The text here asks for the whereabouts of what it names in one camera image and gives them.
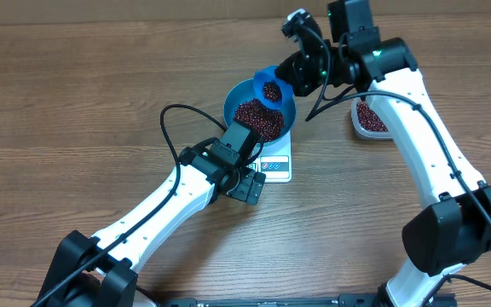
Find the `blue plastic measuring scoop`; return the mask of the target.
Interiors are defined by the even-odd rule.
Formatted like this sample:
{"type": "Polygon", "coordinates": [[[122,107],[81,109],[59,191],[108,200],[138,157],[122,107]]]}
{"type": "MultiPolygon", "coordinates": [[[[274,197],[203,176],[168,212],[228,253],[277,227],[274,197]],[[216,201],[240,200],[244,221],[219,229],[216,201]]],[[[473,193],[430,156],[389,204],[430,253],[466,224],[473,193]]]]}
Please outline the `blue plastic measuring scoop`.
{"type": "Polygon", "coordinates": [[[275,75],[277,66],[266,67],[263,70],[256,71],[253,77],[253,90],[259,101],[267,108],[279,110],[293,101],[292,86],[279,79],[275,75]],[[264,97],[263,87],[266,83],[275,82],[280,89],[281,98],[272,102],[264,97]]]}

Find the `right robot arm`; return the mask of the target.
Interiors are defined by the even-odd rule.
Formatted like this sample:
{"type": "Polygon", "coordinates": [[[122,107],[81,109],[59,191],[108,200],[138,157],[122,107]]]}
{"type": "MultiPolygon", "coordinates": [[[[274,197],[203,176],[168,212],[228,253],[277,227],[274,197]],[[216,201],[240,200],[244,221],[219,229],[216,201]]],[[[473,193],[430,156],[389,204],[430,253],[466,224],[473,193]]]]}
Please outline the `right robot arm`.
{"type": "Polygon", "coordinates": [[[381,119],[419,191],[421,212],[401,232],[407,258],[373,298],[376,306],[433,306],[436,293],[491,251],[491,184],[461,153],[425,88],[418,62],[400,38],[382,39],[366,1],[327,6],[332,37],[298,9],[284,35],[300,45],[275,71],[296,96],[324,92],[311,115],[363,100],[381,119]]]}

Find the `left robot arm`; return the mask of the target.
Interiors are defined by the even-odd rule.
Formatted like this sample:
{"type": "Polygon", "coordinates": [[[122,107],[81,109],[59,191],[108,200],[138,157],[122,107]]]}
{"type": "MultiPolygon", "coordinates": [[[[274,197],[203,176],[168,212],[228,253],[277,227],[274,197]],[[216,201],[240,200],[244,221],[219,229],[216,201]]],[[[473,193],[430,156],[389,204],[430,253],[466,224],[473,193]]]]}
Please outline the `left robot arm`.
{"type": "Polygon", "coordinates": [[[167,179],[136,208],[87,237],[77,230],[58,245],[37,306],[153,306],[138,275],[189,217],[227,195],[257,203],[264,175],[249,168],[255,136],[212,137],[185,148],[167,179]]]}

